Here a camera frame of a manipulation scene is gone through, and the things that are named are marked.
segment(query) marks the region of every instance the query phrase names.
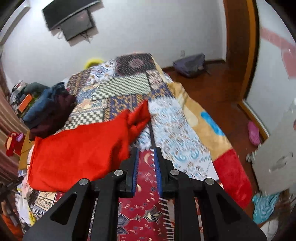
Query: striped curtain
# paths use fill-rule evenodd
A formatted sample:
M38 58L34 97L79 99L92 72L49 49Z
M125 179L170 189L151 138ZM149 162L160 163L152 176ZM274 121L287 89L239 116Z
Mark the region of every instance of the striped curtain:
M20 122L8 103L10 92L0 64L0 181L8 182L17 177L19 156L6 156L6 139L11 132L26 133L27 128Z

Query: backpack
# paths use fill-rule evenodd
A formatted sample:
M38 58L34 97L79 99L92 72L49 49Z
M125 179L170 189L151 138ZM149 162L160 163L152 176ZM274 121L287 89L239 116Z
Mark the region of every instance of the backpack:
M194 78L205 71L205 55L189 56L173 62L174 69L187 78Z

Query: television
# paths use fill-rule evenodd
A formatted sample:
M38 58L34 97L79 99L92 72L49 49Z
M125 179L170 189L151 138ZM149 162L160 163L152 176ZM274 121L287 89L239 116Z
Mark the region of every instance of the television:
M61 29L66 41L69 41L92 27L93 22L87 9L82 10L61 23Z
M49 30L59 26L74 14L100 2L100 0L54 0L42 11Z

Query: pink slipper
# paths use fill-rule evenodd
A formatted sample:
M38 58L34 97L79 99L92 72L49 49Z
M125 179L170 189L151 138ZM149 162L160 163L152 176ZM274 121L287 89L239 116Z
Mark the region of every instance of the pink slipper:
M258 146L260 144L260 137L259 137L259 129L258 127L251 121L248 122L248 130L249 130L249 139L250 142Z

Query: maroon clothing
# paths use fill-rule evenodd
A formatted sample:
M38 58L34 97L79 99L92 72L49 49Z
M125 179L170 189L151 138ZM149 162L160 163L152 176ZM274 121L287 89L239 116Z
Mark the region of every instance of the maroon clothing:
M44 139L61 129L75 107L75 100L76 97L69 93L55 96L53 111L38 126L30 130L29 139L32 141L35 140L35 137Z

